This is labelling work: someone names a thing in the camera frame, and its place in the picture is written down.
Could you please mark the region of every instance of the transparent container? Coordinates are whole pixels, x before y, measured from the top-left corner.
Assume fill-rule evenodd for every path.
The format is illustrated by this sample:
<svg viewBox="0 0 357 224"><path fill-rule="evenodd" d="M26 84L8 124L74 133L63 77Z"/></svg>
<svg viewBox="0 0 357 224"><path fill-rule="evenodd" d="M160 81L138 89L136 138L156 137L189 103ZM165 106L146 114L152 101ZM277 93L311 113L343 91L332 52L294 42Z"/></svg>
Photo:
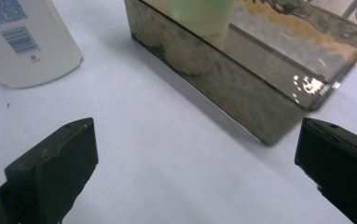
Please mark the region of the transparent container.
<svg viewBox="0 0 357 224"><path fill-rule="evenodd" d="M222 48L142 0L125 3L133 39L269 145L357 61L357 25L302 1L238 1Z"/></svg>

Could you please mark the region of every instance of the white tabletop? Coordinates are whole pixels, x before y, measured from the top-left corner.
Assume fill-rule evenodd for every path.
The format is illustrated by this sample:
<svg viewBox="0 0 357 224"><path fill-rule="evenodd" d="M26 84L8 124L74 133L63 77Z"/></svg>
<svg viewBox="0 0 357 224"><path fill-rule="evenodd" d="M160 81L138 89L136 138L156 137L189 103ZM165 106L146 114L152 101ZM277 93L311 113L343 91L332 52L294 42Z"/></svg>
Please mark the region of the white tabletop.
<svg viewBox="0 0 357 224"><path fill-rule="evenodd" d="M55 5L84 61L38 87L0 84L0 185L25 151L93 117L100 163L64 223L350 223L295 166L299 123L265 147L130 38L123 0ZM357 67L309 116L357 134Z"/></svg>

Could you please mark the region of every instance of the barcode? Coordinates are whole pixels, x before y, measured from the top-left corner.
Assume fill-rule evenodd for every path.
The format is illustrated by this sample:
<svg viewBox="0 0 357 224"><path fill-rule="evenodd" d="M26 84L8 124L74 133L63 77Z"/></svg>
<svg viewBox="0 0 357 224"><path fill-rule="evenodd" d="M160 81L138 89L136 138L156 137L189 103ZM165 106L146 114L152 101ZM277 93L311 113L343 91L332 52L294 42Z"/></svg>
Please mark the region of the barcode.
<svg viewBox="0 0 357 224"><path fill-rule="evenodd" d="M38 46L35 44L33 38L25 27L4 31L1 32L1 35L3 35L7 43L18 54L38 49Z"/></svg>

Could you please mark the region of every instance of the white bottle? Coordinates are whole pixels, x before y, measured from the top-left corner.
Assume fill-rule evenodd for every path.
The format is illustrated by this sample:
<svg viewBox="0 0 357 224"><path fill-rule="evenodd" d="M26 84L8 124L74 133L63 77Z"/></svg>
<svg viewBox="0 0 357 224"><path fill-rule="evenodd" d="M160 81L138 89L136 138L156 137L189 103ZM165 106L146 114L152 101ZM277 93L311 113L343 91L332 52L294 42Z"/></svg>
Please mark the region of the white bottle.
<svg viewBox="0 0 357 224"><path fill-rule="evenodd" d="M61 77L82 53L51 0L0 0L0 82L25 88Z"/></svg>

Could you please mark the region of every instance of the green bottle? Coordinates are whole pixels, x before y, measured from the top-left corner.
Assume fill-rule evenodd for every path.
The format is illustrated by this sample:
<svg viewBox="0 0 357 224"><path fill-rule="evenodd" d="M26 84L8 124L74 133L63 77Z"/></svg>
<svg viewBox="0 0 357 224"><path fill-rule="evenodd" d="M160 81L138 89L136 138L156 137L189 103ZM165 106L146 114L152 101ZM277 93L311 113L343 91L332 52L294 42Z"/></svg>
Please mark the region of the green bottle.
<svg viewBox="0 0 357 224"><path fill-rule="evenodd" d="M167 16L221 49L236 0L167 0Z"/></svg>

